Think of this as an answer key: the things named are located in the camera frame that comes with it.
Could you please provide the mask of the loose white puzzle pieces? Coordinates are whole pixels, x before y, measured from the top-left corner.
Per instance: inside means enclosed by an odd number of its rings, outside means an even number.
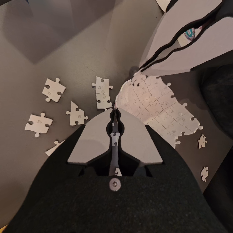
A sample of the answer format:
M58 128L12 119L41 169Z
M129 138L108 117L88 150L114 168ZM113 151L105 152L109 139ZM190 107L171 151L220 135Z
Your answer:
M113 89L113 86L109 85L109 79L102 79L96 77L96 83L92 83L92 87L95 87L97 109L107 109L112 108L112 103L110 102L109 89Z

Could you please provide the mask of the person's dark clothing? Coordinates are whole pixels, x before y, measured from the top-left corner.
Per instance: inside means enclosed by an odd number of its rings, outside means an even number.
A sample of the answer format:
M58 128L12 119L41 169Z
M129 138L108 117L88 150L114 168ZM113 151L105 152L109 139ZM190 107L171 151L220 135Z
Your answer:
M217 68L202 84L201 92L217 123L233 139L233 65ZM204 194L210 203L233 205L232 147Z

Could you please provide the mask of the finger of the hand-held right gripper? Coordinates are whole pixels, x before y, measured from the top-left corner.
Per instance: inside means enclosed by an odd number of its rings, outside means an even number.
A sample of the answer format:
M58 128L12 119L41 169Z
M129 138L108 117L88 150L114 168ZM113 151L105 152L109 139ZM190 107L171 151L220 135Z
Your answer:
M185 31L198 28L222 7L222 0L171 0L143 52L140 68L181 48L177 39Z
M189 72L232 49L233 17L223 17L202 30L193 42L143 68L141 74L164 76Z

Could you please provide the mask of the printed instruction sheet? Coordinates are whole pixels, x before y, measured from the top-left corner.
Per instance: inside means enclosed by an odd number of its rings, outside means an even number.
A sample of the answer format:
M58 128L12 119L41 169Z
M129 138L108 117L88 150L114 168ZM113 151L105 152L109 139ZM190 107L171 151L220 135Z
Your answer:
M161 8L161 10L163 12L166 11L167 6L170 3L170 0L156 0L158 6ZM202 30L202 26L200 26L199 28L191 28L188 29L187 31L185 31L184 33L182 33L179 38L177 39L180 46L184 46L189 44L191 41L193 41L196 36L201 32Z

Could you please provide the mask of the white puzzle piece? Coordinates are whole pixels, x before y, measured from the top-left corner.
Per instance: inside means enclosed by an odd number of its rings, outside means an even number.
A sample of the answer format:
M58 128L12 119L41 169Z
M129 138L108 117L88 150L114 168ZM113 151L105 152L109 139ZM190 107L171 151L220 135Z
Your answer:
M197 140L197 142L198 142L199 149L204 148L205 144L207 143L206 136L204 134L202 134L200 136L200 138Z
M47 150L45 153L47 156L51 156L51 154L64 142L65 140L59 142L58 140L54 141L55 146Z
M75 126L76 122L78 125L84 124L84 120L88 120L88 116L85 116L85 113L82 109L78 109L78 106L71 101L71 111L66 111L66 115L70 115L69 125Z
M33 122L33 124L27 123L25 130L35 132L35 137L39 137L40 133L47 133L49 127L47 127L46 124L50 126L53 122L52 119L46 118L45 113L43 112L40 114L40 116L31 114L28 121Z
M201 179L202 179L203 182L207 182L206 179L208 177L208 169L209 169L209 167L207 166L207 167L203 167L202 170L201 170L200 175L201 175Z
M55 81L50 79L46 79L45 86L49 86L49 88L44 87L42 94L46 95L47 98L45 99L46 102L50 102L53 100L54 102L58 103L61 95L58 93L63 94L66 87L60 84L60 79L56 78Z

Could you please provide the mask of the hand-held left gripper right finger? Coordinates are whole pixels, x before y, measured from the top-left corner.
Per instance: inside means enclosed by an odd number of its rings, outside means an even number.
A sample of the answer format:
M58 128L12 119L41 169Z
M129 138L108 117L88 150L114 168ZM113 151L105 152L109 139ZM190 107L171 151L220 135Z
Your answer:
M118 108L118 126L122 124L120 144L123 152L139 161L140 165L155 165L163 162L145 124L122 108Z

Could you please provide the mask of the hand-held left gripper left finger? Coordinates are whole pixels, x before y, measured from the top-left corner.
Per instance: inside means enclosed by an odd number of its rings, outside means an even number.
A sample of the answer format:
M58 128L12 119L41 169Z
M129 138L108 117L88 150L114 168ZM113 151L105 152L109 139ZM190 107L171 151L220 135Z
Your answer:
M112 149L112 123L114 110L108 109L95 116L84 127L67 162L88 165L97 157Z

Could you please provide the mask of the partly built white puzzle ball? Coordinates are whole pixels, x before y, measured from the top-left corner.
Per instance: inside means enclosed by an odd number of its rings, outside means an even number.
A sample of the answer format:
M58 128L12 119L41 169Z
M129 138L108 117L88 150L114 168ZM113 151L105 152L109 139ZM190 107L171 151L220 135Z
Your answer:
M155 165L140 165L139 161L123 152L120 139L118 142L118 165L123 176L133 176L138 169L148 176L155 176L162 171L175 172L188 170L182 157L175 150L179 144L178 137L194 134L203 129L199 121L186 110L187 103L180 104L161 77L136 74L126 81L115 100L116 120L118 108L122 108L145 124L163 162Z

